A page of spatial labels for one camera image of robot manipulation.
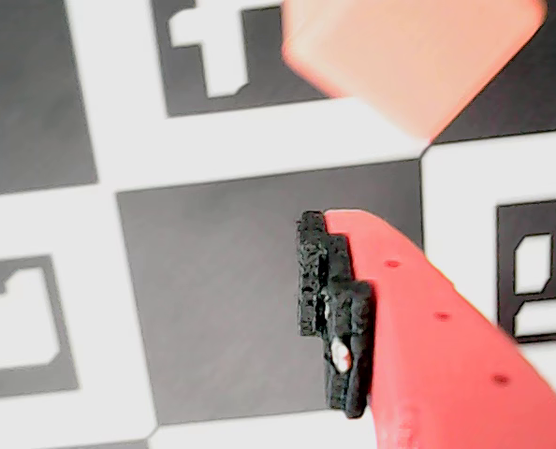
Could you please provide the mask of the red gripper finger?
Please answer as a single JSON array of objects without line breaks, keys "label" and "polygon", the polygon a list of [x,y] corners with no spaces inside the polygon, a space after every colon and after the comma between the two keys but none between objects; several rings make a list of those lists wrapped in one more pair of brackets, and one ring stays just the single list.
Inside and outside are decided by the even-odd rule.
[{"label": "red gripper finger", "polygon": [[380,448],[556,448],[556,393],[416,244],[364,210],[298,222],[298,320],[326,402]]}]

